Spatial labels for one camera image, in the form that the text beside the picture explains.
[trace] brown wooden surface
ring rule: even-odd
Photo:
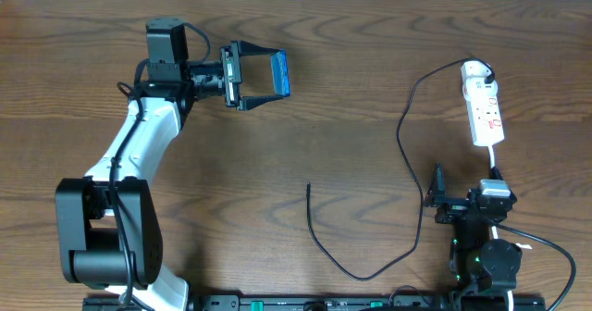
[[[498,165],[519,197],[508,225],[568,249],[578,277],[562,310],[592,308],[592,5],[587,0],[2,0],[0,4],[0,309],[80,310],[92,292],[61,275],[54,190],[79,177],[121,126],[147,56],[144,23],[178,15],[214,47],[243,39],[288,50],[293,96],[240,113],[221,98],[195,106],[152,187],[165,263],[200,292],[389,293],[454,284],[451,227],[427,209],[413,256],[367,275],[413,242],[418,194],[394,141],[413,83],[480,56],[498,74],[506,140]],[[203,47],[191,37],[190,53]],[[266,61],[248,61],[246,93],[271,90]],[[457,68],[422,85],[402,142],[424,187],[436,161],[453,192],[487,172],[471,145]],[[511,241],[525,243],[507,233]],[[519,292],[548,305],[569,274],[531,243]]]

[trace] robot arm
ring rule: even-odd
[[[55,210],[64,277],[92,289],[122,294],[127,290],[128,267],[117,229],[98,229],[93,220],[113,215],[109,183],[117,189],[118,211],[132,262],[133,300],[145,309],[185,311],[189,284],[162,265],[163,239],[149,185],[164,152],[179,134],[193,103],[224,96],[226,106],[240,111],[290,96],[284,50],[233,41],[220,48],[219,61],[188,61],[185,27],[205,34],[175,18],[146,24],[148,81],[134,82],[137,99],[130,99],[128,115],[115,140],[84,178],[63,179],[55,191]],[[271,55],[275,94],[242,97],[242,56]],[[141,112],[142,120],[130,133]],[[110,180],[112,158],[129,140]]]

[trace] table surface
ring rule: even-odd
[[[578,276],[562,310],[592,308],[592,6],[588,0],[2,0],[0,308],[80,310],[93,292],[59,265],[54,191],[95,164],[126,115],[117,81],[147,56],[144,23],[176,15],[212,45],[285,48],[293,96],[238,112],[194,106],[151,187],[165,263],[197,292],[382,294],[446,289],[451,226],[424,213],[415,253],[375,280],[346,278],[306,228],[368,275],[413,244],[419,195],[395,142],[414,82],[479,56],[496,70],[506,140],[498,166],[518,196],[506,223],[551,239]],[[203,43],[188,33],[190,55]],[[214,49],[212,58],[217,57]],[[245,59],[243,93],[271,90],[268,61]],[[487,175],[457,68],[417,90],[402,145],[424,188],[434,163],[463,195]],[[506,232],[512,242],[531,243]],[[531,243],[518,292],[548,305],[569,264]]]

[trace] white power strip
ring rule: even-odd
[[[467,61],[461,67],[462,95],[469,111],[473,144],[491,146],[504,139],[498,106],[498,83],[486,83],[491,74],[479,61]]]

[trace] wooden table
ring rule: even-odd
[[[90,291],[59,265],[54,191],[97,162],[126,114],[117,81],[147,56],[144,23],[178,15],[208,33],[286,48],[293,96],[241,113],[199,102],[152,185],[165,263],[197,292],[390,293],[445,289],[451,226],[425,211],[417,251],[375,280],[347,279],[306,228],[367,275],[411,247],[418,192],[394,131],[413,83],[470,55],[496,70],[506,140],[498,165],[519,200],[506,223],[576,259],[562,310],[592,308],[592,6],[587,0],[2,0],[0,309],[80,310]],[[190,54],[204,52],[190,36]],[[268,61],[245,59],[244,93],[271,90]],[[450,191],[487,175],[457,68],[418,89],[401,132],[424,188],[435,162]],[[508,233],[502,238],[531,243]],[[524,252],[518,292],[550,305],[568,262]]]

